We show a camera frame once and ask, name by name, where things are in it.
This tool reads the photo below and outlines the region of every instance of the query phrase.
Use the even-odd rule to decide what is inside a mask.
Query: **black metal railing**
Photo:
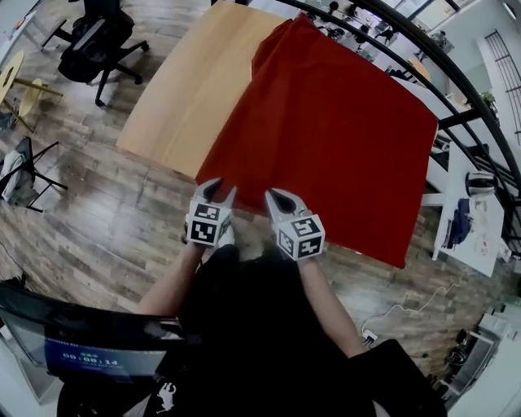
[[[508,95],[514,116],[514,136],[518,145],[521,145],[521,76],[499,32],[496,30],[486,36],[485,39],[490,46],[505,83],[505,92]]]
[[[503,225],[503,237],[510,244],[510,247],[514,250],[514,253],[521,255],[521,237],[516,235],[514,227],[515,218],[516,222],[521,225],[521,217],[518,211],[515,209],[516,199],[509,192],[509,187],[506,183],[506,174],[508,173],[509,185],[512,187],[512,183],[515,184],[515,188],[521,191],[521,173],[519,167],[514,158],[514,155],[510,149],[510,144],[506,140],[505,136],[501,132],[501,129],[497,123],[495,115],[490,110],[489,106],[483,101],[481,95],[476,91],[471,82],[465,77],[459,67],[443,52],[441,47],[430,39],[422,30],[417,28],[411,21],[405,18],[400,12],[392,9],[386,3],[381,0],[352,0],[355,6],[365,9],[373,15],[380,18],[383,22],[393,27],[397,32],[401,33],[404,37],[409,39],[419,50],[423,51],[438,68],[445,73],[445,75],[453,82],[453,84],[465,95],[468,103],[472,109],[467,112],[459,112],[453,104],[446,99],[444,94],[439,91],[434,85],[427,80],[413,65],[408,61],[401,58],[397,53],[387,48],[383,43],[376,41],[368,33],[364,33],[361,30],[354,28],[349,24],[348,21],[341,20],[327,11],[317,9],[314,6],[306,4],[298,0],[277,0],[280,3],[287,4],[289,6],[296,7],[320,17],[321,20],[335,24],[336,26],[350,32],[357,38],[365,40],[365,42],[372,45],[377,50],[383,52],[386,56],[390,57],[412,76],[414,76],[419,82],[421,82],[430,92],[432,92],[443,105],[453,114],[450,117],[446,117],[442,120],[438,120],[439,130],[443,130],[446,135],[462,150],[466,157],[471,163],[477,168],[482,169],[483,164],[486,164],[488,170],[491,170],[496,176],[501,185],[501,189],[496,193],[503,209],[505,210],[505,222]],[[248,0],[236,0],[237,3],[248,4]],[[502,155],[505,157],[505,161],[508,165],[508,172],[505,167],[500,167],[491,158],[488,147],[481,142],[474,130],[468,125],[468,121],[474,119],[482,119],[490,134],[493,136],[496,144],[498,145]],[[469,151],[469,147],[465,146],[452,132],[451,128],[456,125],[461,125],[463,129],[471,136],[475,142],[472,152]],[[476,155],[479,155],[481,160],[476,159]]]

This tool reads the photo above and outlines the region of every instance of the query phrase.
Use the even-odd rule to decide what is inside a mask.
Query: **yellow round table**
[[[28,105],[27,99],[24,102],[24,114],[19,114],[6,100],[6,95],[9,89],[13,84],[21,84],[22,86],[29,87],[31,89],[35,89],[38,92],[45,91],[46,93],[56,94],[59,96],[63,96],[60,92],[56,90],[52,90],[51,88],[45,87],[40,80],[35,80],[35,82],[27,81],[22,78],[17,78],[18,71],[20,70],[22,63],[24,62],[24,52],[21,50],[15,56],[11,58],[11,60],[6,64],[2,72],[0,72],[0,103],[3,103],[9,111],[16,117],[16,119],[24,125],[29,132],[33,132],[28,124],[25,122],[23,116],[26,116],[28,110],[34,105],[36,102],[38,94],[27,94],[26,97],[30,98],[32,103]]]

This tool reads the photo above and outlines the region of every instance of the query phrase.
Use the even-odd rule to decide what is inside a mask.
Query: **forearm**
[[[165,276],[141,299],[136,313],[176,317],[203,254],[204,248],[188,242]]]
[[[331,290],[320,264],[314,259],[298,264],[304,292],[324,332],[349,358],[364,353],[355,323]]]

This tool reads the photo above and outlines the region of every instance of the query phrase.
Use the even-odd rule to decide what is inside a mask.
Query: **wooden stool leg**
[[[27,123],[25,123],[24,118],[21,117],[21,116],[18,114],[18,112],[17,112],[17,111],[16,111],[16,110],[15,110],[15,109],[14,109],[14,108],[13,108],[13,107],[12,107],[12,106],[11,106],[11,105],[6,101],[6,100],[5,100],[5,99],[4,99],[2,102],[3,102],[3,103],[5,104],[5,106],[9,109],[9,111],[13,114],[13,116],[16,117],[16,119],[17,119],[17,120],[18,120],[22,125],[24,125],[25,128],[26,128],[29,132],[34,133],[34,130],[32,130],[32,129],[29,127],[29,125],[28,125]]]
[[[22,86],[34,88],[36,90],[45,91],[46,93],[56,94],[56,95],[59,95],[59,96],[63,97],[63,94],[60,93],[59,91],[53,90],[53,89],[51,89],[49,87],[37,86],[36,84],[33,84],[31,81],[27,81],[27,80],[24,80],[22,78],[15,78],[15,83],[16,84],[21,84]]]

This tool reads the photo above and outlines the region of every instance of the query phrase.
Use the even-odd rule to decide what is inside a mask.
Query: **person's right arm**
[[[307,258],[298,265],[304,292],[324,332],[348,358],[364,353],[355,323],[333,293],[318,261]]]

